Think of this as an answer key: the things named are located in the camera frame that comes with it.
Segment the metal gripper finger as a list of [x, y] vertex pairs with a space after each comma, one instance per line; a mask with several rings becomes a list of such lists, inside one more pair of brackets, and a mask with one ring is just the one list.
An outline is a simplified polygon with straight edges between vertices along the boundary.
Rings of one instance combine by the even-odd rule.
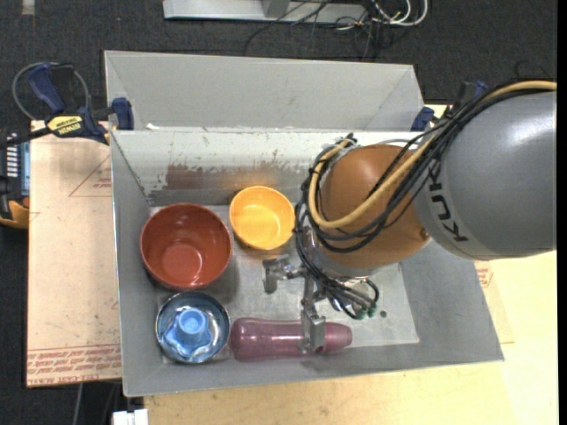
[[263, 287], [266, 293], [274, 293], [277, 290], [279, 281], [304, 277], [306, 269], [295, 267], [289, 257], [277, 257], [275, 259], [265, 259], [262, 261], [264, 268]]
[[315, 306], [315, 281], [306, 277], [304, 282], [303, 298], [301, 300], [301, 328], [302, 339], [299, 348], [303, 353], [321, 352], [325, 347], [325, 323]]

